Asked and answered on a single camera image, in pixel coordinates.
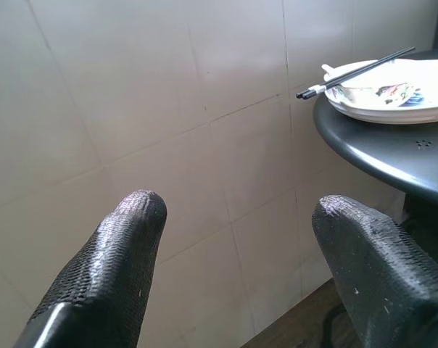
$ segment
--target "plate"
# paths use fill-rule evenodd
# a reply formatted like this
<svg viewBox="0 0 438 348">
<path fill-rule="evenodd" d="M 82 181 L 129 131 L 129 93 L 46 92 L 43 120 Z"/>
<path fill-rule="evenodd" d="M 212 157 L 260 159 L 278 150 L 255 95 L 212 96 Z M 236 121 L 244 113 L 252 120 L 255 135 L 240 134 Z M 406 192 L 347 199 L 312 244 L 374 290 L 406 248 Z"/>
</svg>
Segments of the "plate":
<svg viewBox="0 0 438 348">
<path fill-rule="evenodd" d="M 357 120 L 394 125 L 438 122 L 438 60 L 415 61 L 411 75 L 419 88 L 398 107 L 350 104 L 331 90 L 325 93 L 335 109 Z"/>
</svg>

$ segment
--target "tiled wall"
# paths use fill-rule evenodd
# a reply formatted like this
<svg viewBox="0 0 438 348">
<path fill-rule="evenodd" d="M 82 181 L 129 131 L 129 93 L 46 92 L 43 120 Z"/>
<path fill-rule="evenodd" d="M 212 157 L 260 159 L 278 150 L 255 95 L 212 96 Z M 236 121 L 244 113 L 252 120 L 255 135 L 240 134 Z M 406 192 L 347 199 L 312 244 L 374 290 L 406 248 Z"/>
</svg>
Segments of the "tiled wall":
<svg viewBox="0 0 438 348">
<path fill-rule="evenodd" d="M 0 0 L 0 347 L 124 195 L 169 219 L 140 347 L 239 347 L 330 277 L 310 226 L 399 194 L 293 94 L 431 46 L 438 0 Z"/>
</svg>

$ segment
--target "chopsticks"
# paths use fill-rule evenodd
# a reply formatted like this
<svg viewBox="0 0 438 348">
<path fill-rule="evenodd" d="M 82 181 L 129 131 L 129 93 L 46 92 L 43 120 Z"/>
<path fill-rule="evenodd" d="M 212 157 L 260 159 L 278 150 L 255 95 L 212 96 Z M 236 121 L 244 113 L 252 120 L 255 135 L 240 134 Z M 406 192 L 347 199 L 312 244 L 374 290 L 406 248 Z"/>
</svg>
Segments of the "chopsticks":
<svg viewBox="0 0 438 348">
<path fill-rule="evenodd" d="M 299 92 L 296 97 L 298 99 L 309 99 L 312 98 L 313 96 L 317 96 L 318 94 L 321 94 L 325 91 L 327 91 L 328 89 L 339 85 L 340 83 L 345 82 L 346 80 L 349 80 L 351 78 L 354 78 L 358 75 L 361 75 L 369 70 L 372 70 L 375 67 L 378 67 L 379 65 L 382 65 L 390 60 L 393 60 L 395 58 L 401 57 L 411 51 L 414 51 L 416 48 L 415 47 L 409 47 L 407 49 L 402 49 L 401 51 L 392 53 L 386 57 L 383 57 L 379 60 L 377 60 L 376 62 L 370 63 L 369 65 L 366 65 L 365 67 L 360 67 L 356 70 L 353 71 L 349 71 L 346 74 L 343 74 L 341 76 L 339 76 L 338 78 L 333 78 L 332 80 L 329 80 L 325 83 L 322 83 L 320 85 L 314 85 L 309 87 L 306 91 L 303 92 Z"/>
</svg>

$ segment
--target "white bowl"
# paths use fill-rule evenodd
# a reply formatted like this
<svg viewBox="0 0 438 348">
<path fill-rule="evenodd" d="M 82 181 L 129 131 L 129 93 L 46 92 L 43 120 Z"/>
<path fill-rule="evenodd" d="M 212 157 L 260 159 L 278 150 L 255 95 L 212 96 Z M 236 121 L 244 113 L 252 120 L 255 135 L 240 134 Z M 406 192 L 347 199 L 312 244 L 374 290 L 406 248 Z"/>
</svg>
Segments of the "white bowl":
<svg viewBox="0 0 438 348">
<path fill-rule="evenodd" d="M 323 79 L 329 81 L 372 62 L 375 60 L 356 62 L 331 69 L 324 65 L 328 72 Z M 417 89 L 412 77 L 413 65 L 413 60 L 395 59 L 347 80 L 328 92 L 347 104 L 398 107 L 409 100 Z"/>
</svg>

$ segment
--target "table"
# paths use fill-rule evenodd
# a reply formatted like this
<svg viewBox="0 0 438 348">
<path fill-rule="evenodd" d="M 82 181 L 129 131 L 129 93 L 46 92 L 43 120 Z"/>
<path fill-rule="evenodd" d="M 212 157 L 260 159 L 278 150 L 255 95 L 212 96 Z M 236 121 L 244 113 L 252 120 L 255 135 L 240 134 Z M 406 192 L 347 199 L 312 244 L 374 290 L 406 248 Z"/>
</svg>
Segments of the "table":
<svg viewBox="0 0 438 348">
<path fill-rule="evenodd" d="M 408 59 L 438 59 L 438 49 Z M 348 162 L 406 194 L 438 205 L 438 123 L 379 125 L 336 111 L 325 96 L 314 122 L 326 143 Z"/>
</svg>

